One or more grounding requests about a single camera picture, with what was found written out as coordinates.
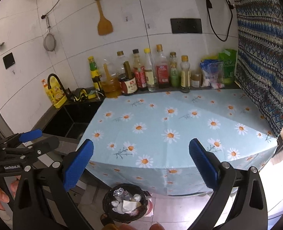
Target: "light blue tablecloth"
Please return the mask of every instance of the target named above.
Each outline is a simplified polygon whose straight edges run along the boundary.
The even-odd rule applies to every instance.
[[[133,183],[164,195],[207,192],[188,153],[191,139],[235,168],[261,169],[277,141],[242,90],[161,92],[105,99],[88,125],[94,142],[87,166],[113,187]]]

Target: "silver bolt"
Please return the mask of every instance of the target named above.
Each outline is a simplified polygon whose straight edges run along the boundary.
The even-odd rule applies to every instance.
[[[54,168],[58,168],[60,165],[61,165],[60,162],[54,162],[54,163],[52,163],[52,167],[54,167]]]
[[[223,166],[225,169],[230,168],[230,164],[229,164],[228,162],[222,162],[222,166]]]
[[[257,173],[257,168],[256,168],[256,167],[251,167],[250,170],[251,170],[253,173]]]
[[[31,170],[31,166],[30,165],[25,166],[24,171],[29,172],[30,170]]]

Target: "wooden spatula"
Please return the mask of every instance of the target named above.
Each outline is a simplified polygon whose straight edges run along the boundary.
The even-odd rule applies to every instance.
[[[100,0],[95,0],[98,5],[99,13],[100,13],[100,21],[98,23],[98,34],[99,35],[108,35],[113,32],[112,23],[106,19],[103,15]]]

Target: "sink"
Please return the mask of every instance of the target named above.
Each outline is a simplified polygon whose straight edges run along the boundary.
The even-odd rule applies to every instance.
[[[43,133],[71,139],[81,139],[102,101],[66,104],[49,121]]]

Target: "power cord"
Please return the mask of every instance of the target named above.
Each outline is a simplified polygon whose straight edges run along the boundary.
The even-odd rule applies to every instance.
[[[47,12],[45,15],[42,15],[42,16],[41,16],[41,19],[44,19],[44,18],[54,9],[54,7],[58,4],[59,1],[60,1],[60,0],[58,0],[58,1],[55,3],[55,5],[52,7],[52,9],[49,10],[49,12]]]
[[[213,6],[212,6],[210,0],[206,0],[206,10],[207,10],[207,14],[209,15],[209,20],[210,20],[210,25],[211,25],[212,31],[214,32],[214,34],[216,35],[216,37],[217,37],[218,39],[220,39],[221,41],[226,41],[226,40],[228,39],[229,31],[230,31],[230,27],[231,27],[231,23],[232,23],[232,19],[233,19],[232,9],[234,9],[234,5],[232,5],[229,0],[225,0],[225,1],[228,3],[228,7],[229,7],[230,12],[231,12],[231,20],[230,20],[230,23],[229,23],[227,36],[226,36],[226,38],[223,40],[223,39],[221,39],[221,38],[216,34],[215,30],[213,29],[212,21],[211,21],[211,16],[210,16],[210,12],[209,12],[209,8],[213,8]]]

